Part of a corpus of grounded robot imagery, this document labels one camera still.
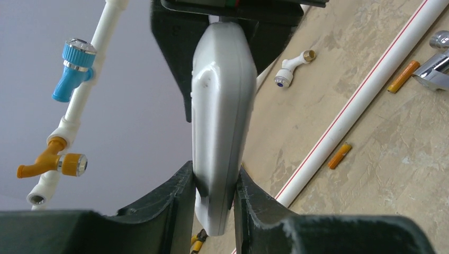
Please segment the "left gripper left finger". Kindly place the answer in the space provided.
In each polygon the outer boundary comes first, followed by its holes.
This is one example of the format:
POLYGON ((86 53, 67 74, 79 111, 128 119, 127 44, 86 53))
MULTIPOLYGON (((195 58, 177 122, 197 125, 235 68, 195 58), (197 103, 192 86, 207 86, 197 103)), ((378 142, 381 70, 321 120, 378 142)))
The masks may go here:
POLYGON ((1 213, 1 253, 188 253, 192 163, 114 216, 88 210, 1 213))

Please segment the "white remote control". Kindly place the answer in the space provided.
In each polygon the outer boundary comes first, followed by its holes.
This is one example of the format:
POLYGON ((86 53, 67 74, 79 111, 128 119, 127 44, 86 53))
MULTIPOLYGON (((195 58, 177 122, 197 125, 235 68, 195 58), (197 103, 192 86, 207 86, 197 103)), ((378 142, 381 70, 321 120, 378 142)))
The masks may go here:
POLYGON ((257 70, 240 25, 210 24, 192 69, 192 151, 195 214, 207 235, 224 234, 234 200, 257 70))

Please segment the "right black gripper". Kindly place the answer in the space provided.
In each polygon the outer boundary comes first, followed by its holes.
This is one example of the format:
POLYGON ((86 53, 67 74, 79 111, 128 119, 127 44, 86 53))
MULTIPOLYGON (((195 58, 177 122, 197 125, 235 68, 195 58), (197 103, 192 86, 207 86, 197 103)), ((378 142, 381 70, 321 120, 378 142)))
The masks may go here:
POLYGON ((261 74, 286 48, 304 16, 302 6, 326 7, 327 1, 151 1, 151 32, 181 91, 192 122, 192 60, 209 26, 206 15, 242 20, 252 58, 261 74))

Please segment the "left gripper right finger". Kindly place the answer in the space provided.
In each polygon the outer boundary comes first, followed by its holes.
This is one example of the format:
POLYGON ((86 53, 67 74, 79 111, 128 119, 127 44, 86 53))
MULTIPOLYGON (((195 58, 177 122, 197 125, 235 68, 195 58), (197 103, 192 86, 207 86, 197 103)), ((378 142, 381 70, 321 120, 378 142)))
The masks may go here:
POLYGON ((392 215, 299 215, 242 169, 234 201, 237 253, 434 253, 411 219, 392 215))

